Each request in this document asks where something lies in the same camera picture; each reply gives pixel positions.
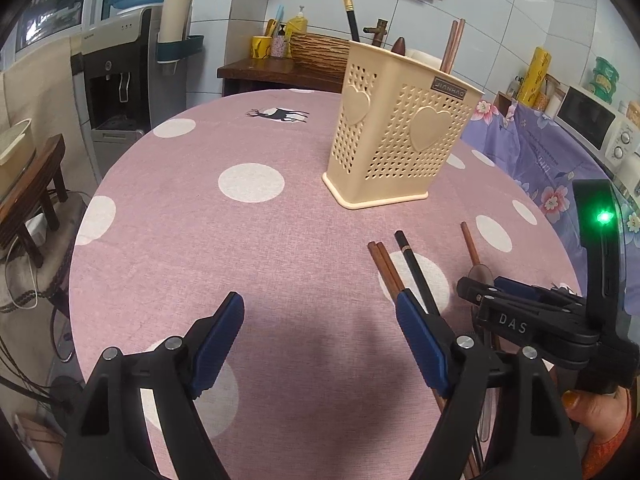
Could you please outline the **right hand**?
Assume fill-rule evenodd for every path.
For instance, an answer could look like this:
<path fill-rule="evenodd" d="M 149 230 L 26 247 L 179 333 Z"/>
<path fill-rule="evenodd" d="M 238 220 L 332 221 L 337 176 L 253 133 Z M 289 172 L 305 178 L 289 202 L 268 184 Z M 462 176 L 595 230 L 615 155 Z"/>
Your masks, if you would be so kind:
<path fill-rule="evenodd" d="M 567 390 L 561 400 L 568 418 L 592 433 L 582 458 L 582 478 L 592 479 L 600 474 L 628 437 L 634 420 L 629 390 L 618 387 L 616 393 L 611 394 Z"/>

